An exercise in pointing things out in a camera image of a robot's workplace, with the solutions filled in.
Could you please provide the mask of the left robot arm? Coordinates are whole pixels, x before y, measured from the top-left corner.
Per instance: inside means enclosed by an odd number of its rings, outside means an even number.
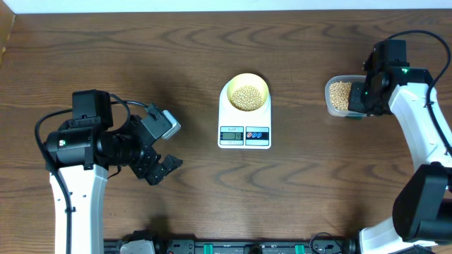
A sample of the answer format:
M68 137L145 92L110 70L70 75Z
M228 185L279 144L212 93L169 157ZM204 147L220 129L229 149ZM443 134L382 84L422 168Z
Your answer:
M54 196L56 253L104 252L103 200L110 166L129 167L155 186L183 163L172 155L161 157L153 148L158 139L167 140L180 129L169 111L149 104L145 118L128 113L114 129L114 104L128 108L132 103L100 90L74 92L71 119L46 141L40 138L43 121L35 125Z

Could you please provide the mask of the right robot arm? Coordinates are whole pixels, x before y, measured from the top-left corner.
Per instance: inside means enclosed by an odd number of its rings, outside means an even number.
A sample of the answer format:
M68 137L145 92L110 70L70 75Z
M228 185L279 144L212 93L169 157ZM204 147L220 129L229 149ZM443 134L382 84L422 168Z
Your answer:
M394 115L408 144L414 175L395 199L389 219L359 232L356 253L407 253L451 242L451 129L441 112L435 80L412 68L406 43L387 39L364 62L367 76L353 83L348 110Z

